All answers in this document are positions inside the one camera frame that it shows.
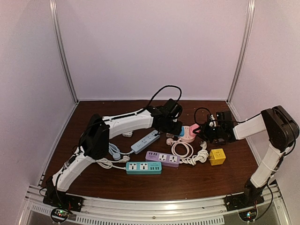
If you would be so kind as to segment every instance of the yellow power adapter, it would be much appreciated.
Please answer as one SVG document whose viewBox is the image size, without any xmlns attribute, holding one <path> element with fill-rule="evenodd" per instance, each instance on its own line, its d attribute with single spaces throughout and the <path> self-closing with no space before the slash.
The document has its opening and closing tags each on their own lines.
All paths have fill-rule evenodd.
<svg viewBox="0 0 300 225">
<path fill-rule="evenodd" d="M 223 149 L 212 149 L 210 151 L 210 164 L 221 165 L 226 159 Z"/>
</svg>

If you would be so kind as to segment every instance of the white enclosure wall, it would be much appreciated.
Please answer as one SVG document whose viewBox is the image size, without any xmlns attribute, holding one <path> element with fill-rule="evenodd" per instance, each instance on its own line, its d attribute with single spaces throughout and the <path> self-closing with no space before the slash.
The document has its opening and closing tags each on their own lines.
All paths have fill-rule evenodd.
<svg viewBox="0 0 300 225">
<path fill-rule="evenodd" d="M 282 105 L 300 124 L 300 2 L 256 1 L 255 18 L 241 77 L 232 101 L 240 119 Z M 251 138 L 258 161 L 268 136 Z M 292 224 L 300 221 L 300 148 L 283 162 L 276 174 Z"/>
<path fill-rule="evenodd" d="M 248 0 L 60 0 L 77 97 L 145 99 L 166 84 L 183 99 L 227 99 Z M 160 99 L 174 97 L 169 90 Z"/>
<path fill-rule="evenodd" d="M 0 224 L 12 225 L 74 104 L 49 1 L 0 5 Z"/>
</svg>

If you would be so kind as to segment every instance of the blue power strip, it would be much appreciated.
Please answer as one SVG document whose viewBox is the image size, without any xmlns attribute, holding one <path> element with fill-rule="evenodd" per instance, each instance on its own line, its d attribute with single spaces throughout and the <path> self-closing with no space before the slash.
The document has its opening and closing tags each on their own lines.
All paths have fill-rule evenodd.
<svg viewBox="0 0 300 225">
<path fill-rule="evenodd" d="M 161 162 L 127 162 L 126 173 L 133 175 L 161 174 Z"/>
<path fill-rule="evenodd" d="M 141 140 L 136 142 L 131 146 L 131 150 L 135 153 L 138 154 L 141 151 L 143 151 L 145 148 L 147 148 L 149 145 L 151 145 L 153 142 L 155 142 L 160 135 L 158 135 L 157 130 L 153 130 L 150 134 L 147 136 L 143 137 Z"/>
</svg>

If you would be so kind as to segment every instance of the wooden table surface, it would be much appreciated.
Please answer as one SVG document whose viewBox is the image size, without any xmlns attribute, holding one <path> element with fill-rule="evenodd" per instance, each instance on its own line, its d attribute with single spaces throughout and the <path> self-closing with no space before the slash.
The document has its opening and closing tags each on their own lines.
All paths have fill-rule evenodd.
<svg viewBox="0 0 300 225">
<path fill-rule="evenodd" d="M 153 101 L 152 105 L 163 105 L 165 101 Z M 138 110 L 147 101 L 89 101 L 80 102 L 68 123 L 54 155 L 47 168 L 45 180 L 55 174 L 72 155 L 71 149 L 78 144 L 90 117 L 98 113 L 101 116 L 117 115 Z M 215 114 L 229 110 L 224 101 L 180 101 L 183 113 L 179 120 L 183 125 L 194 124 L 195 108 L 207 107 Z M 198 112 L 199 122 L 204 121 L 206 112 Z M 151 129 L 137 130 L 131 138 L 121 135 L 110 140 L 122 152 L 129 152 L 130 146 L 151 132 Z M 131 161 L 144 161 L 148 150 L 171 153 L 166 145 L 166 136 L 154 142 L 138 155 L 131 154 Z M 195 151 L 200 149 L 200 139 L 192 143 Z M 243 191 L 248 178 L 257 168 L 255 158 L 246 140 L 217 146 L 208 144 L 208 151 L 223 148 L 226 160 L 222 165 L 211 166 L 209 161 L 197 165 L 180 165 L 179 168 L 163 167 L 161 175 L 127 175 L 124 170 L 104 169 L 98 164 L 88 166 L 73 182 L 68 190 L 71 194 L 101 197 L 118 200 L 177 200 L 195 199 L 209 196 L 226 195 Z M 177 147 L 180 154 L 183 147 Z"/>
</svg>

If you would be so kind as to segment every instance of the blue cable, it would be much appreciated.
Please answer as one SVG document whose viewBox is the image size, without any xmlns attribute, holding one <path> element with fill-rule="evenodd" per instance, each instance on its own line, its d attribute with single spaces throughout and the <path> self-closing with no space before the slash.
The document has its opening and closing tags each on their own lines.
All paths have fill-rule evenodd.
<svg viewBox="0 0 300 225">
<path fill-rule="evenodd" d="M 121 159 L 121 155 L 129 155 L 129 154 L 133 153 L 134 151 L 131 150 L 128 153 L 120 152 L 120 149 L 116 145 L 114 145 L 112 143 L 109 143 L 109 145 L 108 145 L 108 152 L 109 152 L 109 154 L 112 155 L 112 157 L 113 157 L 114 160 L 120 160 Z"/>
</svg>

